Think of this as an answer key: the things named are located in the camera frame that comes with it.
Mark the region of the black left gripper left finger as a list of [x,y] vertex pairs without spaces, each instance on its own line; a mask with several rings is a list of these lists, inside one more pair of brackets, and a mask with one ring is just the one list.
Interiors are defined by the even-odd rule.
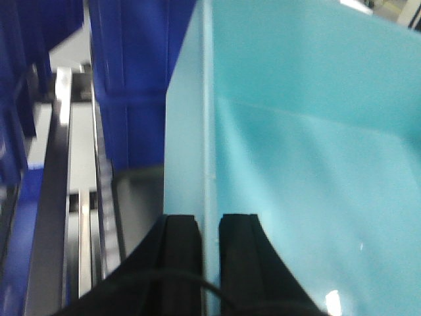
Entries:
[[170,269],[202,276],[201,235],[192,215],[161,215],[121,264],[57,315],[200,315],[200,286],[166,276],[126,286],[135,274]]

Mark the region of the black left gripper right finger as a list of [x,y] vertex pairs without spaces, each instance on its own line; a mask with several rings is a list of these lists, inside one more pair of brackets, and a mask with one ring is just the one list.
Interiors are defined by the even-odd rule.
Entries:
[[223,315],[325,315],[275,251],[257,215],[225,214],[218,227]]

